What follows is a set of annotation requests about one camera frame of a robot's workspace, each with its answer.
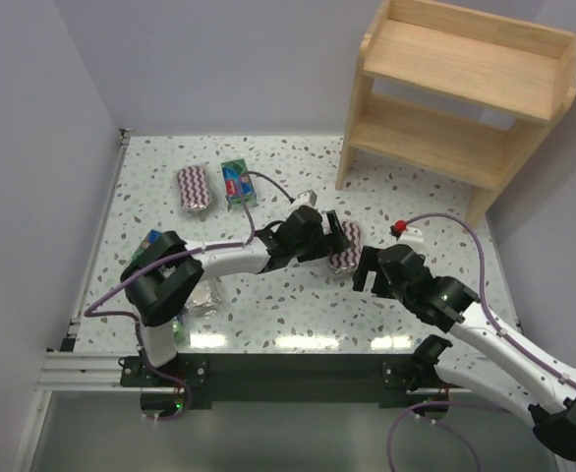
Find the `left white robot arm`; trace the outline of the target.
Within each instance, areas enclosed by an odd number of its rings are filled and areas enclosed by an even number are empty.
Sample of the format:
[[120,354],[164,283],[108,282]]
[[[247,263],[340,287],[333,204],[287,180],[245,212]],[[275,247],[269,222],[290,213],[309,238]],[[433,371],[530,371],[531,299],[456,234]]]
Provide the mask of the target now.
[[326,259],[352,247],[335,211],[299,206],[243,243],[185,241],[162,233],[123,271],[120,282],[140,316],[144,361],[162,370],[177,356],[172,320],[197,285],[232,274],[264,274],[299,263]]

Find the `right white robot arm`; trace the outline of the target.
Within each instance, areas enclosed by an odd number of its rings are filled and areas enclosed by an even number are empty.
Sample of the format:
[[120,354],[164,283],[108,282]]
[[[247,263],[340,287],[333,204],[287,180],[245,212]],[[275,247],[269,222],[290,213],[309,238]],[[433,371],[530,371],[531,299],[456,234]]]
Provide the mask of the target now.
[[442,368],[438,374],[445,382],[529,422],[542,445],[576,462],[576,368],[500,324],[473,289],[452,276],[432,274],[424,256],[407,245],[365,247],[353,275],[354,290],[364,290],[369,273],[375,275],[375,296],[397,300],[422,323],[473,347],[490,362],[462,373]]

